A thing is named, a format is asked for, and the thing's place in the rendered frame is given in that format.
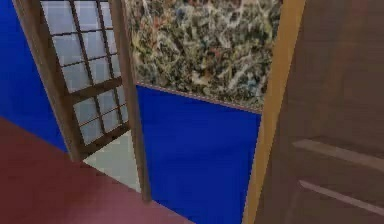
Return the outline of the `brown glass pane room door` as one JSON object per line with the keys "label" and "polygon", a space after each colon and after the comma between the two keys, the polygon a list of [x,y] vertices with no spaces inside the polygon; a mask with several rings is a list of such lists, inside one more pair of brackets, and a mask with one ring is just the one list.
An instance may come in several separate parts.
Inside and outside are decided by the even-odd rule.
{"label": "brown glass pane room door", "polygon": [[152,200],[122,0],[11,0],[70,159],[131,135],[142,200]]}

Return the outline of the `brown wooden room door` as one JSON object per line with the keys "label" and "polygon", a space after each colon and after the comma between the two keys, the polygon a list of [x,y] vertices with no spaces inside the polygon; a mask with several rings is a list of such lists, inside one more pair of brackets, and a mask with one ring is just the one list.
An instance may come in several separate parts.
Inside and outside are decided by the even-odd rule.
{"label": "brown wooden room door", "polygon": [[384,224],[384,0],[284,0],[242,224]]}

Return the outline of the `speckled abstract wall picture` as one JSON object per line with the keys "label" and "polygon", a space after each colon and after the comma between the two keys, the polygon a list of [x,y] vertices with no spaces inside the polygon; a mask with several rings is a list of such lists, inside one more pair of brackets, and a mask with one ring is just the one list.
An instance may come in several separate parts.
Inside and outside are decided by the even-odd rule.
{"label": "speckled abstract wall picture", "polygon": [[283,0],[124,0],[136,79],[260,112]]}

